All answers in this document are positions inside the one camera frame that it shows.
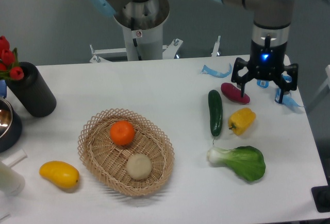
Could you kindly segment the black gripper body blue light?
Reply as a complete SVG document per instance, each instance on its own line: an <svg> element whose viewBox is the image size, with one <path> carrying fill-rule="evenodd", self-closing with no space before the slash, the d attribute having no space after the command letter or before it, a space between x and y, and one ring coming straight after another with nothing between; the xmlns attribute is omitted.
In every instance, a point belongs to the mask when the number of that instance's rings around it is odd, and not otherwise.
<svg viewBox="0 0 330 224"><path fill-rule="evenodd" d="M261 27L253 25L247 79L281 81L290 25Z"/></svg>

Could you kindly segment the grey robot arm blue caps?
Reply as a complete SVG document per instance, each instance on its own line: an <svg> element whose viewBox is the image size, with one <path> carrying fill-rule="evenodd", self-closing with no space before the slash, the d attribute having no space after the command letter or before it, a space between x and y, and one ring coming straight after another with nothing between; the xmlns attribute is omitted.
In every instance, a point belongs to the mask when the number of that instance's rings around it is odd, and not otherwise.
<svg viewBox="0 0 330 224"><path fill-rule="evenodd" d="M89 0L104 16L122 27L130 61L163 58L163 24L168 0ZM297 88L298 65L284 64L294 0L214 0L254 13L250 58L237 58L232 82L241 89L252 79L272 81L279 87L277 101Z"/></svg>

